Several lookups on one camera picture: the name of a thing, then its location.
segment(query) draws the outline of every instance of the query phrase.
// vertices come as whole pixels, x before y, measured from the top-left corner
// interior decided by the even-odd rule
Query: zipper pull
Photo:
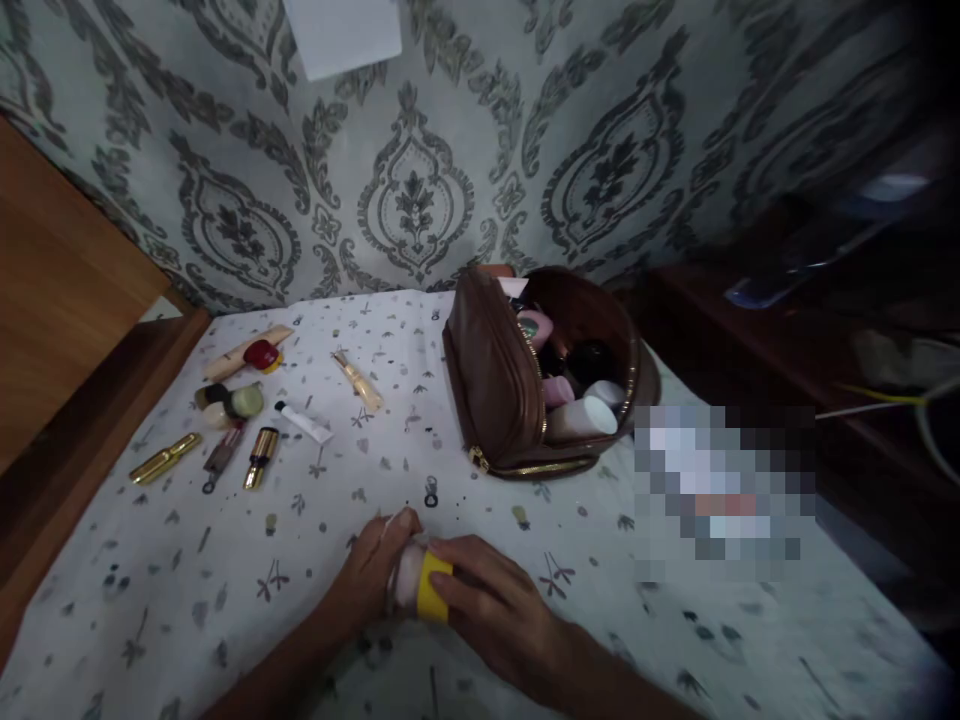
[[[483,456],[483,450],[480,449],[479,445],[474,445],[470,448],[470,462],[480,468],[480,472],[484,475],[490,472],[490,463],[488,463],[487,459]]]

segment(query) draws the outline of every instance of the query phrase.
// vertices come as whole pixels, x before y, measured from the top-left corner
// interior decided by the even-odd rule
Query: white fabric
[[[442,357],[452,299],[402,291],[215,320],[28,608],[0,678],[0,717],[198,716],[316,605],[351,536],[378,509],[407,502],[432,535],[487,538],[559,614],[709,716],[920,716],[946,671],[815,525],[794,579],[640,584],[636,553],[650,523],[636,511],[629,438],[573,478],[474,477]],[[236,388],[262,378],[267,409],[204,495],[201,466],[219,433],[191,406],[201,369],[277,323],[296,330],[282,345],[286,364],[226,381]],[[340,346],[385,398],[374,417],[330,357]],[[702,404],[661,369],[665,404]],[[335,436],[322,455],[272,410],[277,399],[329,420]],[[288,436],[261,489],[244,492],[245,456],[263,425]],[[201,448],[150,486],[130,484],[131,468],[191,430],[203,433]],[[424,505],[428,492],[435,509]],[[647,540],[661,555],[677,544]],[[492,676],[446,628],[384,624],[367,639],[360,657],[351,649],[330,668],[333,683],[317,678],[318,692],[326,688],[317,717],[552,716]]]

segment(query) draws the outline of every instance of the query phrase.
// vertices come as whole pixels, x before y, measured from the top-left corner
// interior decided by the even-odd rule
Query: pixelated area
[[[813,408],[655,406],[634,423],[638,581],[789,575],[815,522]]]

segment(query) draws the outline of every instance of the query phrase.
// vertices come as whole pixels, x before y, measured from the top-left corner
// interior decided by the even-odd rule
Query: red bottle cap
[[[257,340],[247,348],[247,351],[243,354],[243,359],[257,370],[271,373],[280,366],[283,355],[269,341]]]

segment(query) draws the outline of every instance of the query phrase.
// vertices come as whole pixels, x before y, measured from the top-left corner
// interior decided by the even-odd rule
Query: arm
[[[534,701],[575,718],[631,717],[641,707],[652,718],[698,717],[579,625],[556,617],[530,576],[480,538],[433,540],[430,549],[479,581],[430,576],[450,606],[451,627],[493,672]]]
[[[383,612],[390,572],[410,536],[422,530],[409,508],[392,522],[376,517],[367,523],[320,604],[206,717],[292,716],[304,690]]]

